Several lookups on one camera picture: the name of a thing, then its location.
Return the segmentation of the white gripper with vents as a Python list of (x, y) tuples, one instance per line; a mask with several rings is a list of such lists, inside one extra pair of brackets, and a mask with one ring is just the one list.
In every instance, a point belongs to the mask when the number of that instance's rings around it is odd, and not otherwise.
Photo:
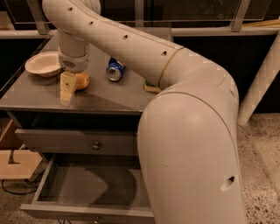
[(60, 75), (60, 101), (70, 102), (77, 87), (75, 74), (86, 70), (89, 62), (89, 47), (60, 47), (59, 64), (65, 70)]

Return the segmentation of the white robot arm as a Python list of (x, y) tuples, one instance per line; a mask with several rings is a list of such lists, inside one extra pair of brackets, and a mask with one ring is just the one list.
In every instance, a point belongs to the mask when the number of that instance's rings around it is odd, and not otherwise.
[(100, 16), (82, 0), (43, 0), (62, 57), (90, 43), (160, 88), (137, 149), (156, 224), (247, 224), (236, 120), (239, 95), (221, 66), (181, 45)]

